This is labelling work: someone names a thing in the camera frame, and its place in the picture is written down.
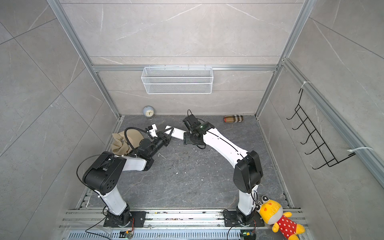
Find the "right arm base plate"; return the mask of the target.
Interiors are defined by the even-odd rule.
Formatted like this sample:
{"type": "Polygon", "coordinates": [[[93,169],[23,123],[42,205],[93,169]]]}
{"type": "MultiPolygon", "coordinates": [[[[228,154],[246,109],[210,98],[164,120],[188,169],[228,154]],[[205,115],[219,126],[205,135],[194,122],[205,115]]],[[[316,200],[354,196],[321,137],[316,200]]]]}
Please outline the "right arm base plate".
{"type": "Polygon", "coordinates": [[[229,211],[223,210],[222,215],[226,227],[264,227],[265,223],[261,216],[253,211],[250,215],[245,216],[240,210],[229,211]]]}

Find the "white remote control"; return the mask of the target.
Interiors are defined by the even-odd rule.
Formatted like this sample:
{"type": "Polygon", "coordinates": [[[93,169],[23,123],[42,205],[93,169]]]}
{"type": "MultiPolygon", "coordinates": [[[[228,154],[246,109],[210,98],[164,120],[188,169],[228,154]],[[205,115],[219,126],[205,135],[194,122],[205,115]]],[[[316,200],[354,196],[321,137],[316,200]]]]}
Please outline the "white remote control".
{"type": "Polygon", "coordinates": [[[171,126],[166,126],[165,133],[172,136],[172,138],[184,140],[184,133],[186,133],[186,131],[171,126]]]}

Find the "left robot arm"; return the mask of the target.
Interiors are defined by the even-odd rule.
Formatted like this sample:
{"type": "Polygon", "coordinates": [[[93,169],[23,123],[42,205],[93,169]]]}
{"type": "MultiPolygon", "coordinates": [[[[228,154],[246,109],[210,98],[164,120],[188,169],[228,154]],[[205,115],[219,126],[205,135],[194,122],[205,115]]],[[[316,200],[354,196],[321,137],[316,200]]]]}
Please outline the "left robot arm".
{"type": "Polygon", "coordinates": [[[118,149],[100,154],[84,173],[82,182],[99,195],[108,208],[107,219],[115,225],[125,227],[132,218],[117,187],[122,172],[148,171],[154,163],[153,156],[168,146],[173,132],[173,127],[158,132],[154,125],[145,130],[128,127],[113,135],[118,149]]]}

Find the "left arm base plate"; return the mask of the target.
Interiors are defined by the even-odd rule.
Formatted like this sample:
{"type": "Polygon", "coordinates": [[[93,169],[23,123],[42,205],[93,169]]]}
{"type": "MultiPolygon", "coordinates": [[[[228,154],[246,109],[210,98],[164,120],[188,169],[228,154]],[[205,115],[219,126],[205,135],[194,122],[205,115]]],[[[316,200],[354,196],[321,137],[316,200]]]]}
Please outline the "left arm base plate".
{"type": "Polygon", "coordinates": [[[125,228],[132,227],[142,228],[146,219],[147,212],[123,212],[120,216],[107,213],[104,227],[125,228]]]}

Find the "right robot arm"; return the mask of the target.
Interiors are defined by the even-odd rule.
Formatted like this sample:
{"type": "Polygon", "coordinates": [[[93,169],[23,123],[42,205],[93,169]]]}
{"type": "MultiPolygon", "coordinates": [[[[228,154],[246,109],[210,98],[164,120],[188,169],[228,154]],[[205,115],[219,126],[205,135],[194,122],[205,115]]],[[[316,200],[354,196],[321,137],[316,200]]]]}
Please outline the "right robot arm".
{"type": "Polygon", "coordinates": [[[183,123],[188,129],[183,133],[184,144],[210,146],[232,165],[233,182],[239,190],[237,219],[244,226],[251,224],[256,212],[258,187],[264,175],[258,153],[238,147],[224,137],[214,125],[201,122],[192,114],[184,118],[183,123]]]}

